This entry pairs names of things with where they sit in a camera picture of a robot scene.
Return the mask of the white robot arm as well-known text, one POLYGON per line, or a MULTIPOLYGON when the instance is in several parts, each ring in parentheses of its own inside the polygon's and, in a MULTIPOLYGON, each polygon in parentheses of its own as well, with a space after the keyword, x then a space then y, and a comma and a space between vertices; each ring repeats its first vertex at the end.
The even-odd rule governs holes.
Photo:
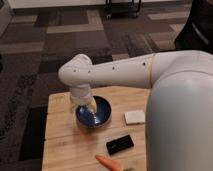
POLYGON ((94 84, 148 89, 147 171, 213 171, 213 54, 170 51, 96 65, 78 54, 58 76, 76 104, 92 101, 94 84))

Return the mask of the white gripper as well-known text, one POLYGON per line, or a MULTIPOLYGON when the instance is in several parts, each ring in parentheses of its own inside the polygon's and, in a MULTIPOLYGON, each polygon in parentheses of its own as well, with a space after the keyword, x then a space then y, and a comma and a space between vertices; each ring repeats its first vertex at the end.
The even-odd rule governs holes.
POLYGON ((78 85, 70 88, 70 99, 78 106, 86 106, 91 112, 97 111, 97 104, 89 84, 78 85))

